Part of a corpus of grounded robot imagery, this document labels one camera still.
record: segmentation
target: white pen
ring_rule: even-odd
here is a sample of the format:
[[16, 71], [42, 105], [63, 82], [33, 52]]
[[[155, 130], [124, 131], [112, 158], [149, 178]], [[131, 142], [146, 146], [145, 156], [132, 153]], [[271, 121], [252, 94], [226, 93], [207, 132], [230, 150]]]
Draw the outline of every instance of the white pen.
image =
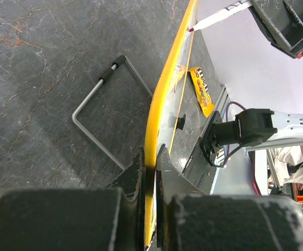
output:
[[189, 31], [205, 29], [206, 27], [211, 26], [219, 21], [225, 20], [226, 18], [234, 15], [237, 12], [240, 12], [241, 10], [247, 9], [250, 6], [252, 6], [252, 3], [250, 0], [237, 1], [237, 2], [227, 6], [226, 8], [219, 10], [218, 12], [214, 13], [213, 15], [201, 20], [195, 26], [190, 28]]

